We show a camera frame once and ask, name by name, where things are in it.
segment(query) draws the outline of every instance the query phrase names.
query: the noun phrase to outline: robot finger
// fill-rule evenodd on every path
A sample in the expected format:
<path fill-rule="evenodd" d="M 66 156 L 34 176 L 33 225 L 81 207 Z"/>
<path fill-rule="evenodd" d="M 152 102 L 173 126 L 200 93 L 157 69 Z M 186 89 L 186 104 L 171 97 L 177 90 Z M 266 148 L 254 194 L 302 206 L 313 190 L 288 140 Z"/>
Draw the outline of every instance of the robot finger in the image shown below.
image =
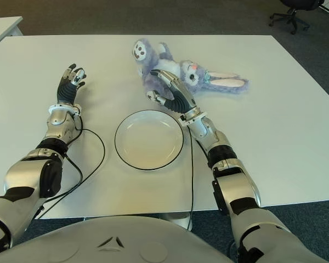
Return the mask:
<path fill-rule="evenodd" d="M 79 83 L 79 85 L 78 85 L 78 87 L 77 87 L 77 89 L 79 89 L 80 87 L 82 87 L 82 86 L 84 86 L 86 83 L 83 81 L 83 82 L 81 82 L 81 83 Z"/>
<path fill-rule="evenodd" d="M 74 70 L 75 73 L 77 73 L 79 70 L 82 70 L 82 67 L 77 68 L 76 70 Z"/>
<path fill-rule="evenodd" d="M 76 68 L 76 64 L 75 63 L 73 63 L 71 66 L 69 66 L 68 68 L 70 68 L 71 70 L 73 70 L 73 69 L 75 69 Z"/>
<path fill-rule="evenodd" d="M 68 68 L 65 70 L 64 74 L 62 75 L 62 78 L 68 78 L 72 69 Z"/>
<path fill-rule="evenodd" d="M 155 91 L 155 90 L 153 90 L 153 91 L 151 91 L 151 92 L 147 92 L 147 93 L 146 93 L 146 96 L 147 96 L 151 101 L 157 102 L 157 103 L 159 103 L 159 104 L 161 104 L 161 105 L 164 105 L 164 104 L 166 103 L 166 101 L 167 101 L 166 98 L 161 97 L 161 96 L 159 95 L 159 93 L 158 93 L 157 91 Z"/>
<path fill-rule="evenodd" d="M 76 76 L 76 73 L 75 73 L 74 71 L 72 71 L 72 72 L 70 72 L 70 74 L 69 74 L 69 76 L 68 76 L 68 79 L 69 79 L 70 81 L 72 81 L 72 80 L 75 78 L 75 76 Z"/>
<path fill-rule="evenodd" d="M 84 69 L 80 68 L 77 72 L 74 71 L 73 72 L 75 75 L 74 75 L 74 78 L 71 80 L 71 83 L 75 86 L 78 86 L 78 84 L 81 82 L 81 80 L 83 79 L 84 77 Z"/>
<path fill-rule="evenodd" d="M 175 79 L 178 79 L 178 77 L 168 71 L 164 70 L 151 70 L 150 74 L 153 76 L 157 76 L 161 80 L 163 80 L 167 86 L 171 87 L 171 82 Z"/>

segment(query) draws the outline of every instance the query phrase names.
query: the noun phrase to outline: purple plush rabbit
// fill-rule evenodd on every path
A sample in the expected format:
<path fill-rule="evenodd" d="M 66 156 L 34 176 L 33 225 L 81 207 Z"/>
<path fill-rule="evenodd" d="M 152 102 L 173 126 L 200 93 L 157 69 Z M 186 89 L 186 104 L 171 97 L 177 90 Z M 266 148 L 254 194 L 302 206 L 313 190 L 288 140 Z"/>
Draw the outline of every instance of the purple plush rabbit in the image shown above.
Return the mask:
<path fill-rule="evenodd" d="M 240 79 L 236 74 L 209 72 L 190 60 L 177 63 L 173 60 L 166 43 L 160 43 L 159 50 L 158 55 L 146 38 L 136 41 L 133 48 L 132 54 L 141 66 L 139 73 L 143 79 L 145 93 L 156 90 L 161 96 L 174 99 L 167 86 L 150 74 L 153 69 L 166 70 L 177 75 L 192 93 L 201 89 L 240 93 L 247 89 L 248 80 Z"/>

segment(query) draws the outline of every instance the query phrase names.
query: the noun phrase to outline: grey carpet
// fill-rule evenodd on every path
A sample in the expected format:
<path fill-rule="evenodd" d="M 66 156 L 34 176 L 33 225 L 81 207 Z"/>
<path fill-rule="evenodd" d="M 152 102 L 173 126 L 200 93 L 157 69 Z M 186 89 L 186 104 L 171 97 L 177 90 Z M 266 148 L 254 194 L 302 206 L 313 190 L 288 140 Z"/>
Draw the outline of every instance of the grey carpet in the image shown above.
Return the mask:
<path fill-rule="evenodd" d="M 22 15 L 25 35 L 272 35 L 329 94 L 329 14 L 299 12 L 311 28 L 292 36 L 284 22 L 268 26 L 269 15 L 286 10 L 278 0 L 0 0 L 0 17 Z M 329 201 L 270 210 L 329 261 Z M 34 220 L 21 241 L 80 220 Z M 196 212 L 193 222 L 194 233 L 226 252 L 232 239 L 228 217 Z"/>

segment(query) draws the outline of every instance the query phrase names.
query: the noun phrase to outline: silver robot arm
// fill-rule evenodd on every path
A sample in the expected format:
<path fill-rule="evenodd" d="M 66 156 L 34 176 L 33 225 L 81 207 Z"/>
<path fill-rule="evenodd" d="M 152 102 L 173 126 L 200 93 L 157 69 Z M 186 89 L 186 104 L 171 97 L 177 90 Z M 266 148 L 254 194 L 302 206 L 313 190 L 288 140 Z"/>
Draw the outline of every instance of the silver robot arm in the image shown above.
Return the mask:
<path fill-rule="evenodd" d="M 183 113 L 180 123 L 190 128 L 205 152 L 214 176 L 217 206 L 231 217 L 239 262 L 327 262 L 310 252 L 272 212 L 260 208 L 257 186 L 226 136 L 196 106 L 186 86 L 169 72 L 153 70 L 151 74 L 164 80 L 174 100 L 163 98 L 155 91 L 148 92 L 149 99 Z"/>
<path fill-rule="evenodd" d="M 0 252 L 15 244 L 46 199 L 61 188 L 62 164 L 75 131 L 73 117 L 81 112 L 74 99 L 86 77 L 82 68 L 73 71 L 75 67 L 71 65 L 61 78 L 45 137 L 6 174 L 5 194 L 0 196 Z"/>

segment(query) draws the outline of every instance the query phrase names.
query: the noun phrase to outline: wire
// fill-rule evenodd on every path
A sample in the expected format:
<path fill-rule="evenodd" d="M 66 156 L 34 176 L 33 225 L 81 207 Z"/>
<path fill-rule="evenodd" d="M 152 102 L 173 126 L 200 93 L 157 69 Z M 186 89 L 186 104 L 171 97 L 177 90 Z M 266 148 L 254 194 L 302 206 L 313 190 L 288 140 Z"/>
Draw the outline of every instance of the wire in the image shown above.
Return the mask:
<path fill-rule="evenodd" d="M 82 118 L 80 117 L 80 120 L 81 120 L 81 127 L 83 127 L 83 121 L 82 121 Z M 81 133 L 82 133 L 82 131 L 84 131 L 84 130 L 87 130 L 87 131 L 89 131 L 89 132 L 91 132 L 91 133 L 93 133 L 99 140 L 100 140 L 100 142 L 101 142 L 101 144 L 103 145 L 103 151 L 104 151 L 104 153 L 103 153 L 103 157 L 102 157 L 102 159 L 101 159 L 101 161 L 100 161 L 100 163 L 98 164 L 98 166 L 79 184 L 76 184 L 73 188 L 71 188 L 70 190 L 68 190 L 67 192 L 65 192 L 65 193 L 63 193 L 63 194 L 61 194 L 61 195 L 59 195 L 61 198 L 56 202 L 56 203 L 54 203 L 51 207 L 49 207 L 41 216 L 39 216 L 38 217 L 38 219 L 40 219 L 40 218 L 42 218 L 44 215 L 46 215 L 46 213 L 47 212 L 49 212 L 55 205 L 57 205 L 61 200 L 63 200 L 65 197 L 67 197 L 69 194 L 71 194 L 71 193 L 73 193 L 73 191 L 75 190 L 75 189 L 77 189 L 79 186 L 81 186 L 86 180 L 88 180 L 89 178 L 90 178 L 90 176 L 92 176 L 94 173 L 95 173 L 95 171 L 97 170 L 97 169 L 99 169 L 99 167 L 102 165 L 102 163 L 103 163 L 103 161 L 104 161 L 104 159 L 105 159 L 105 156 L 106 156 L 106 147 L 105 147 L 105 144 L 104 144 L 104 142 L 103 142 L 103 140 L 101 139 L 101 137 L 97 134 L 97 133 L 95 133 L 94 131 L 92 131 L 92 130 L 90 130 L 90 129 L 84 129 L 84 128 L 81 128 L 81 129 L 77 129 L 76 128 L 76 130 L 80 130 L 81 132 L 77 135 L 77 137 L 76 138 L 74 138 L 73 139 L 73 141 L 74 140 L 76 140 L 80 135 L 81 135 Z"/>
<path fill-rule="evenodd" d="M 187 230 L 189 230 L 190 222 L 192 218 L 192 211 L 194 209 L 194 155 L 192 154 L 192 136 L 189 127 L 188 130 L 190 134 L 190 145 L 191 145 L 191 211 L 190 211 L 188 227 L 186 228 Z"/>
<path fill-rule="evenodd" d="M 235 240 L 233 239 L 232 241 L 229 242 L 228 244 L 228 247 L 226 249 L 226 256 L 229 258 L 229 259 L 232 259 L 230 257 L 230 251 L 231 251 L 231 247 L 235 244 Z"/>
<path fill-rule="evenodd" d="M 79 185 L 81 185 L 81 183 L 83 181 L 83 173 L 80 170 L 80 168 L 68 157 L 67 154 L 65 154 L 65 157 L 66 157 L 67 161 L 69 161 L 70 164 L 72 164 L 77 169 L 77 171 L 79 172 L 79 175 L 80 175 L 79 182 L 74 187 L 72 187 L 71 189 L 69 189 L 68 191 L 66 191 L 66 192 L 64 192 L 64 193 L 62 193 L 62 194 L 60 194 L 58 196 L 55 196 L 53 198 L 50 198 L 50 199 L 46 200 L 45 203 L 51 202 L 53 200 L 56 200 L 56 199 L 60 198 L 61 196 L 68 195 L 69 193 L 73 192 L 77 187 L 79 187 Z"/>
<path fill-rule="evenodd" d="M 67 143 L 67 146 L 69 145 L 69 144 L 71 144 L 72 142 L 74 142 L 75 140 L 77 140 L 81 135 L 82 135 L 82 132 L 83 132 L 83 120 L 82 120 L 82 117 L 80 116 L 80 115 L 78 115 L 78 117 L 79 117 L 79 120 L 80 120 L 80 122 L 81 122 L 81 128 L 80 129 L 77 129 L 77 127 L 76 127 L 76 130 L 80 130 L 80 132 L 78 133 L 78 135 L 75 137 L 75 138 L 73 138 L 72 140 L 70 140 L 68 143 Z"/>
<path fill-rule="evenodd" d="M 208 159 L 207 153 L 206 151 L 203 149 L 202 145 L 198 142 L 198 140 L 196 140 L 197 144 L 199 145 L 199 147 L 201 148 L 203 154 L 206 156 L 206 159 Z"/>

